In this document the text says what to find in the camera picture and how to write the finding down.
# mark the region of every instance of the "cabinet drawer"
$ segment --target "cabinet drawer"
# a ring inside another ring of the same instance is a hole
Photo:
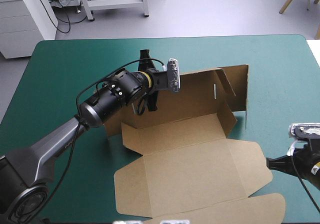
[[[5,58],[30,57],[43,40],[39,30],[0,33],[0,52]]]
[[[0,2],[0,18],[28,16],[30,12],[23,0]]]
[[[37,30],[38,27],[31,15],[0,18],[0,33]]]

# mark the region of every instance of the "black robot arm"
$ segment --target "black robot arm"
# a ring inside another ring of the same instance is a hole
[[[295,142],[306,144],[303,148],[295,148],[294,142],[287,155],[267,158],[267,167],[295,177],[299,175],[320,190],[320,123],[292,124],[289,136]]]
[[[99,80],[96,92],[78,106],[75,117],[35,144],[0,157],[0,224],[26,224],[41,210],[56,159],[84,132],[102,126],[135,100],[140,100],[137,112],[142,115],[145,107],[157,109],[158,91],[179,91],[178,61],[169,59],[159,71],[152,60],[149,50],[141,50],[137,72],[121,68]]]

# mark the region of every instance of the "green table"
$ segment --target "green table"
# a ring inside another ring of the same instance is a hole
[[[31,145],[69,120],[76,94],[139,58],[140,49],[163,61],[177,58],[182,72],[249,64],[247,128],[245,114],[237,112],[229,138],[258,142],[266,157],[287,152],[289,124],[320,121],[320,69],[300,35],[43,41],[0,125],[1,154]],[[120,135],[108,140],[103,127],[90,130],[78,140],[65,181],[40,215],[53,222],[132,219],[115,209],[113,174],[138,156],[122,146]],[[56,180],[67,157],[56,163]],[[307,186],[320,203],[320,192]],[[255,195],[274,192],[286,199],[285,222],[320,221],[297,178],[273,171],[273,181]]]

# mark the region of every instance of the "unfolded cardboard box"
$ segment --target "unfolded cardboard box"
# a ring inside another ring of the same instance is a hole
[[[114,174],[117,211],[148,224],[280,224],[280,194],[249,197],[272,180],[260,146],[227,138],[232,111],[246,110],[247,83],[247,65],[186,73],[179,93],[159,93],[157,111],[128,107],[109,120],[108,135],[122,132],[142,155]]]

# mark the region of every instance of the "white cabinet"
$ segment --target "white cabinet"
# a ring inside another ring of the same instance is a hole
[[[42,2],[57,26],[49,1]],[[38,42],[54,40],[56,32],[40,0],[0,0],[0,52],[5,58],[31,56]]]

